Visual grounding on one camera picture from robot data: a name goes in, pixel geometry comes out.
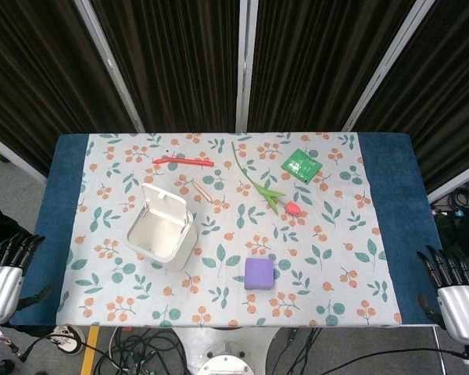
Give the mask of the red straw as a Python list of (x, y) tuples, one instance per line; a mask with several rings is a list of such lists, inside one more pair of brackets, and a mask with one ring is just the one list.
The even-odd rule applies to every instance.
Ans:
[(186, 159), (186, 158), (175, 158), (175, 157), (164, 157), (161, 159), (154, 159), (153, 164), (166, 164), (166, 163), (176, 163), (176, 164), (185, 164), (201, 167), (214, 167), (214, 162), (209, 160), (199, 160), (199, 159)]

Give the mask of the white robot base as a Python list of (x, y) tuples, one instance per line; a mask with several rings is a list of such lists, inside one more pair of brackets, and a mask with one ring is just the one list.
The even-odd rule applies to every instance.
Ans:
[(191, 375), (266, 375), (277, 328), (175, 328)]

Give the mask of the white black sneaker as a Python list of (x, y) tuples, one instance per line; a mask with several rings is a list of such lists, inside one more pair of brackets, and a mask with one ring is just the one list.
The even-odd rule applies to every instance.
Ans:
[(82, 343), (85, 342), (84, 332), (73, 325), (56, 326), (48, 339), (58, 350), (67, 355), (79, 354), (84, 348)]

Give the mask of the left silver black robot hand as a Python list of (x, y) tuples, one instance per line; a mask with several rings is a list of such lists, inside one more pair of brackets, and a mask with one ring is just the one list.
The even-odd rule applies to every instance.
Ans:
[(52, 290), (48, 284), (35, 295), (20, 296), (24, 276), (44, 240), (44, 236), (18, 233), (0, 243), (0, 325), (8, 323), (15, 312), (42, 301)]

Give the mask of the blue table cover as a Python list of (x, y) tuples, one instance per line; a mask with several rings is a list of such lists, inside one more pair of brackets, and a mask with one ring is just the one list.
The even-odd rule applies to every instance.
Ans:
[[(16, 312), (15, 326), (51, 326), (62, 296), (75, 206), (80, 192), (86, 134), (59, 137), (48, 175), (35, 233), (45, 241), (35, 252), (26, 273), (22, 297), (44, 286), (52, 289), (40, 302)], [(394, 290), (405, 325), (430, 324), (417, 301), (424, 295), (436, 307), (436, 297), (422, 262), (416, 256), (427, 245), (440, 247), (420, 168), (410, 137), (403, 133), (361, 133), (359, 145), (366, 154), (366, 172), (373, 184), (373, 200), (394, 268)]]

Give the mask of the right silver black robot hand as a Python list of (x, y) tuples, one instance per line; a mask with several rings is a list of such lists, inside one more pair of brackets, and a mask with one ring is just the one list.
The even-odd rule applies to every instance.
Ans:
[(435, 289), (438, 308), (434, 308), (426, 296), (419, 294), (417, 300), (426, 317), (446, 330), (449, 336), (469, 345), (469, 269), (458, 255), (443, 249), (426, 246), (430, 256), (418, 252), (429, 280)]

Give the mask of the white lidded bin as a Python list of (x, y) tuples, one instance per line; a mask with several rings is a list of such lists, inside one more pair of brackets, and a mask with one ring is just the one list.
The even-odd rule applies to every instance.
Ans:
[(141, 189), (143, 202), (129, 222), (125, 245), (165, 270), (182, 270), (198, 240), (187, 202), (153, 184)]

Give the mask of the pink artificial tulip flower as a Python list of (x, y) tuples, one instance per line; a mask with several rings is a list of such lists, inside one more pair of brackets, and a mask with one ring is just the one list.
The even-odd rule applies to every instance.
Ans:
[(263, 187), (260, 184), (256, 183), (247, 173), (247, 171), (242, 167), (241, 163), (238, 161), (238, 156), (235, 150), (234, 142), (231, 142), (231, 149), (234, 154), (234, 160), (241, 170), (242, 174), (249, 181), (249, 183), (264, 197), (267, 204), (274, 211), (275, 214), (278, 214), (277, 205), (282, 204), (286, 214), (291, 216), (301, 216), (302, 210), (292, 202), (286, 202), (282, 198), (285, 196), (283, 193), (278, 191), (273, 191), (269, 188)]

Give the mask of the rose gold metal pen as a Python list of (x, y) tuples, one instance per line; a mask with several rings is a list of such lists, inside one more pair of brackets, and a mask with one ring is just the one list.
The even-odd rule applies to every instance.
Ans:
[(212, 197), (209, 195), (209, 193), (196, 181), (192, 181), (193, 186), (195, 189), (199, 192), (199, 194), (209, 203), (213, 202)]

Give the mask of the floral print tablecloth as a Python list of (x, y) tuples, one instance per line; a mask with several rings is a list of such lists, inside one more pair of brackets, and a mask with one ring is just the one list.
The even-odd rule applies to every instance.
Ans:
[[(278, 214), (238, 168), (283, 193)], [(281, 165), (300, 149), (322, 164), (304, 184)], [(358, 133), (93, 134), (84, 152), (59, 323), (154, 327), (368, 327), (399, 324), (394, 271)], [(214, 167), (153, 164), (164, 157)], [(198, 182), (212, 197), (195, 189)], [(165, 270), (124, 243), (153, 184), (182, 197), (198, 240)], [(274, 287), (246, 290), (245, 260), (271, 259)]]

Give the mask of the dark curtain partition screen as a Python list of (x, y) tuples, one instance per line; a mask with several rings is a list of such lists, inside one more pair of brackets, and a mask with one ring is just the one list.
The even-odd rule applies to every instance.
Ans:
[(0, 142), (41, 176), (64, 134), (355, 130), (469, 170), (469, 0), (0, 0)]

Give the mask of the green foil packet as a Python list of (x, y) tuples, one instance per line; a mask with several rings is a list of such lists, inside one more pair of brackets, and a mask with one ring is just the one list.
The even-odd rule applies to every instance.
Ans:
[(322, 164), (300, 149), (296, 149), (281, 165), (292, 176), (308, 184), (322, 169)]

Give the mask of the purple foam block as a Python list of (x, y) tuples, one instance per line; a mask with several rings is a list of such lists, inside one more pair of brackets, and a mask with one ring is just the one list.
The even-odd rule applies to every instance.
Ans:
[(270, 290), (274, 287), (274, 262), (271, 259), (245, 260), (244, 287), (246, 290)]

